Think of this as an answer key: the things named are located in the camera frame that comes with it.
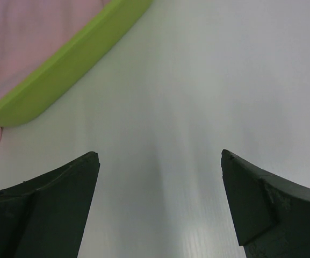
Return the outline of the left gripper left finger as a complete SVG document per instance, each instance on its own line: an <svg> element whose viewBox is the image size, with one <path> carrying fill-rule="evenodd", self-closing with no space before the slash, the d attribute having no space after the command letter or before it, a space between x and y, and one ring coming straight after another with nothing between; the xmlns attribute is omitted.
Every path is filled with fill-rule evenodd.
<svg viewBox="0 0 310 258"><path fill-rule="evenodd" d="M0 257L77 257L99 168L88 152L0 190Z"/></svg>

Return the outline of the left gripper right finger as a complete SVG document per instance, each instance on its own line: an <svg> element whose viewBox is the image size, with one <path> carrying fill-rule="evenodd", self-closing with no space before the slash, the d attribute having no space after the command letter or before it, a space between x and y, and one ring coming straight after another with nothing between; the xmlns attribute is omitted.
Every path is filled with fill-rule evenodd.
<svg viewBox="0 0 310 258"><path fill-rule="evenodd" d="M222 179L246 257L310 258L310 188L224 149Z"/></svg>

